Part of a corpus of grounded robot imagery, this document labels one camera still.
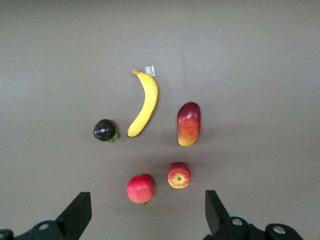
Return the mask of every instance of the apple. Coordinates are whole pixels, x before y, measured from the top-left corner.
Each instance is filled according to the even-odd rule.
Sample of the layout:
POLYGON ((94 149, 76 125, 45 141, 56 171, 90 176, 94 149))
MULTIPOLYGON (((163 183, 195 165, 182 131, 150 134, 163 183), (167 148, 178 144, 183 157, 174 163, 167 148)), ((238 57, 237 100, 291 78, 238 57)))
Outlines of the apple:
POLYGON ((200 136, 201 111, 195 102, 184 104, 177 115, 178 142, 187 147, 194 144, 200 136))
POLYGON ((128 182, 126 192, 132 202, 146 205, 154 194, 154 182, 148 174, 136 175, 128 182))
POLYGON ((168 183, 175 189, 184 189, 191 179, 188 165, 182 161, 173 162, 168 169, 168 183))

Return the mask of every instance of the yellow banana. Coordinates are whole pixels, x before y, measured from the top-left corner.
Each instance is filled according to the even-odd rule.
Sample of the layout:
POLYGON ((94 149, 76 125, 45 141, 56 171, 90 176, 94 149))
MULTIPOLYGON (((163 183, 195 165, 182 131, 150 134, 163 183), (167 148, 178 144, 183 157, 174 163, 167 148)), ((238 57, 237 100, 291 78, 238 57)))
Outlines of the yellow banana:
POLYGON ((140 113, 131 123, 128 129, 126 135, 129 138, 138 136, 145 128, 149 119, 154 113, 159 95, 158 85, 152 76, 137 69, 134 69, 132 71, 132 74, 140 79, 141 85, 144 90, 144 103, 140 113))

